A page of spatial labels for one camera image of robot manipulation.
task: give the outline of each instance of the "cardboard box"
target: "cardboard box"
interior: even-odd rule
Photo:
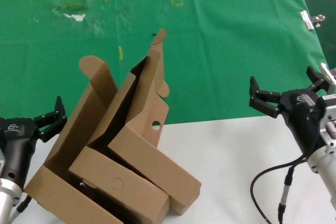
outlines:
[[[170,206],[182,214],[198,197],[201,183],[156,148],[169,110],[161,99],[169,94],[165,35],[159,31],[119,90],[105,62],[81,59],[90,83],[25,188],[65,223],[159,224]]]
[[[201,182],[126,124],[109,148],[171,196],[171,208],[185,213],[200,194]]]
[[[161,223],[169,210],[167,193],[88,147],[82,150],[70,171],[125,205],[143,224]]]
[[[81,193],[81,181],[68,171],[117,92],[117,86],[105,62],[91,58],[89,68],[80,68],[90,78],[90,83],[25,192],[65,223],[121,224],[122,221]]]

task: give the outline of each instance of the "black cable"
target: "black cable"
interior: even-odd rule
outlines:
[[[288,167],[288,166],[292,166],[292,165],[298,165],[300,163],[300,161],[302,161],[306,156],[309,156],[315,146],[317,145],[319,141],[319,138],[316,137],[316,142],[314,142],[314,144],[311,145],[311,147],[309,148],[309,150],[306,152],[306,153],[303,153],[300,157],[298,157],[296,160],[292,161],[292,162],[289,162],[289,163],[286,163],[286,164],[283,164],[283,165],[277,165],[277,166],[274,166],[274,167],[271,167],[271,168],[268,168],[264,171],[262,171],[261,173],[259,173],[251,182],[251,186],[250,186],[250,194],[251,194],[251,198],[253,200],[253,203],[254,205],[256,206],[256,208],[258,209],[259,213],[261,214],[261,216],[264,218],[264,220],[268,223],[268,224],[272,224],[272,222],[269,221],[269,219],[266,217],[266,215],[264,214],[264,212],[261,210],[261,208],[259,207],[258,205],[258,202],[256,200],[256,198],[254,197],[254,192],[253,192],[253,188],[254,188],[254,184],[256,183],[256,181],[258,180],[258,178],[260,178],[262,175],[268,173],[268,172],[271,172],[273,170],[277,170],[277,169],[281,169],[281,168],[285,168],[285,167]]]

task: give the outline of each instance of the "circular hole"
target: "circular hole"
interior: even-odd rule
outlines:
[[[156,131],[158,131],[161,128],[161,124],[158,121],[154,121],[152,123],[152,128]]]
[[[14,173],[8,173],[8,176],[9,176],[10,178],[15,178],[15,174],[14,174]]]

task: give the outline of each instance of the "white table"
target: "white table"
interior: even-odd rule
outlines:
[[[43,163],[55,140],[46,144],[38,142],[28,180]],[[201,195],[190,209],[183,216],[169,213],[164,224],[266,223],[250,198],[252,179],[268,167],[301,155],[281,116],[165,125],[159,149],[202,182]],[[286,172],[286,168],[271,172],[255,186],[256,199],[273,223],[277,223]],[[298,166],[284,224],[336,223],[335,217],[320,176],[307,164]],[[15,223],[63,222],[33,200]]]

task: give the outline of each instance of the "green fabric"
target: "green fabric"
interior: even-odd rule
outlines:
[[[258,115],[249,77],[285,91],[325,61],[304,0],[0,0],[0,116],[33,117],[60,95],[70,114],[88,83],[79,59],[107,61],[121,84],[165,28],[167,123]],[[86,14],[82,22],[63,13]],[[123,52],[122,59],[119,47]]]

